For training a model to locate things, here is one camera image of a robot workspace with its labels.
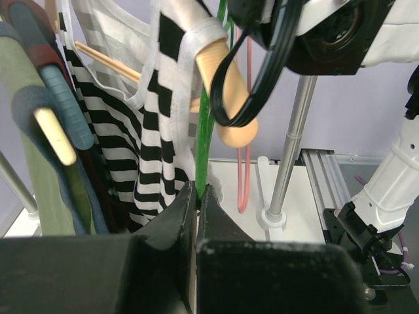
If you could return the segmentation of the black white striped tank top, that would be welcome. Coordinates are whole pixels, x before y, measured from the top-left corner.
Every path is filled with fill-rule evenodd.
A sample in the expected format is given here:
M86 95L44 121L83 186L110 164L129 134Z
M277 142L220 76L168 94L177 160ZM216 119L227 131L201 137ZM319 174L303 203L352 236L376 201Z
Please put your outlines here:
M227 34L202 1L140 1L149 22L114 1L62 1L60 37L77 96L133 229L195 178L198 51Z

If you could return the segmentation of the beige wooden hanger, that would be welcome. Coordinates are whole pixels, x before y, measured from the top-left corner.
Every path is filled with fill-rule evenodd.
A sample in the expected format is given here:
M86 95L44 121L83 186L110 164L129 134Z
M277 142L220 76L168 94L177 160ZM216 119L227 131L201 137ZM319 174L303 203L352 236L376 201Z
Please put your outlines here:
M45 1L45 10L54 31L60 28L57 4L57 1ZM211 89L215 87L215 72L229 52L230 50L225 40L220 39L207 45L197 54L195 58L196 64L207 93L210 93ZM232 115L238 113L249 93L238 66L235 63L231 63L227 68L225 81L221 83L221 107L227 114ZM255 138L257 130L257 119L253 119L250 124L242 128L217 127L220 140L226 146L232 148L248 145Z

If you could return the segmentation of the green plastic hanger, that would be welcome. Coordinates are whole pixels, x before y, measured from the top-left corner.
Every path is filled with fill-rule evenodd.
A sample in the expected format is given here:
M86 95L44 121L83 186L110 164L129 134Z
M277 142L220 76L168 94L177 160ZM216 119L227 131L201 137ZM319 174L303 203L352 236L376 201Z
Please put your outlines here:
M196 134L196 171L195 187L197 199L202 200L208 177L209 151L215 120L210 113L210 101L206 89L202 86L198 129Z

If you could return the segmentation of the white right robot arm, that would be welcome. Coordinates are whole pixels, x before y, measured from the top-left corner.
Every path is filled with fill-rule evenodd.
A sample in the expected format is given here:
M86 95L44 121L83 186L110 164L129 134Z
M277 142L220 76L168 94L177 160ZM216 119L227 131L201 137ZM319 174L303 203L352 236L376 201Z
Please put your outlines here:
M339 153L378 156L390 151L402 125L407 75L418 61L418 2L395 1L367 53L367 66L356 75L320 77L306 116L303 148L330 148ZM237 213L231 201L223 208L256 241L321 243L321 220L308 168L291 175L283 209L283 230L269 235L259 221L272 203L278 167L263 160L251 165L249 205Z

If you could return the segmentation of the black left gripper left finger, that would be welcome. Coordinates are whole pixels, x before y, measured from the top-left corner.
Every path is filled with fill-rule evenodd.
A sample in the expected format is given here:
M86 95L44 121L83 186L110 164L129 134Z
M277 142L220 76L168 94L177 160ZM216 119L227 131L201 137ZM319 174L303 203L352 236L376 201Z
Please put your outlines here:
M190 313L196 189L133 234L1 241L2 313Z

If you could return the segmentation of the navy blue garment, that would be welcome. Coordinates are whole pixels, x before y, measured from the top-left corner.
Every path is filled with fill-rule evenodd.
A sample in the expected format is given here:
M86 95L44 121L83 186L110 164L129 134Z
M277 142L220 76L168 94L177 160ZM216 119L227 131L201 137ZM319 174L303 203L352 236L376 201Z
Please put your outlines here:
M6 21L21 37L24 49L37 71L45 65L57 66L78 101L69 71L56 42L55 31L45 10L34 1L2 1L1 10ZM133 231L135 228L129 216L130 205L110 195L109 183L106 181L95 142L88 150L76 148L76 151L76 166L89 195L92 216L99 223L96 231L111 234Z

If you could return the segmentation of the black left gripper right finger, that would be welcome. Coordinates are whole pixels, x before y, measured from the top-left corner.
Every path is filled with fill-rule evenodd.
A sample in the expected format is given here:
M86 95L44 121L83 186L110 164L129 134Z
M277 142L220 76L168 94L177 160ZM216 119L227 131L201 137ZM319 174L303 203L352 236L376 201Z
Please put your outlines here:
M361 276L336 245L252 240L207 185L196 240L198 313L368 313Z

